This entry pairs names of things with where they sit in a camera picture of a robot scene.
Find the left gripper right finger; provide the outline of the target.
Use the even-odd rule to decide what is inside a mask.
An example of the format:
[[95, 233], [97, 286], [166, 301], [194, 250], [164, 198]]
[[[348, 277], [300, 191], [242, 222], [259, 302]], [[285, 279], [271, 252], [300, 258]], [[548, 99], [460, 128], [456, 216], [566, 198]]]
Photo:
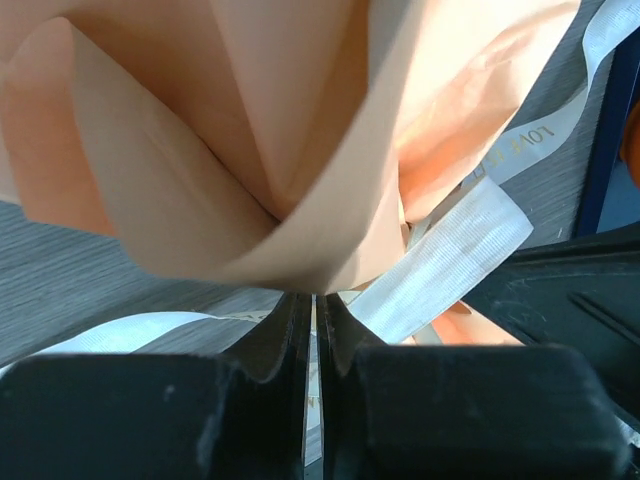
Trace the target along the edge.
[[598, 376], [556, 346], [388, 345], [316, 301], [327, 479], [620, 479]]

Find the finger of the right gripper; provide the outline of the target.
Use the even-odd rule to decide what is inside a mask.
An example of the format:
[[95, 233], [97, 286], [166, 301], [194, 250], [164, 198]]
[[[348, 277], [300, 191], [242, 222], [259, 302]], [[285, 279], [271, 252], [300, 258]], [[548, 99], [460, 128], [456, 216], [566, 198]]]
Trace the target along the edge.
[[525, 344], [579, 351], [619, 416], [638, 424], [638, 235], [595, 234], [520, 250], [463, 300]]

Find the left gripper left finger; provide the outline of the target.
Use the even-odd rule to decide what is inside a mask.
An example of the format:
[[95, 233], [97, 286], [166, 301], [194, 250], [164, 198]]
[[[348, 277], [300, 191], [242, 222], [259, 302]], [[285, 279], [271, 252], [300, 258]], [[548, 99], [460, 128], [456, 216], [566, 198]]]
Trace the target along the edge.
[[5, 479], [300, 479], [312, 299], [213, 356], [49, 354], [1, 381]]

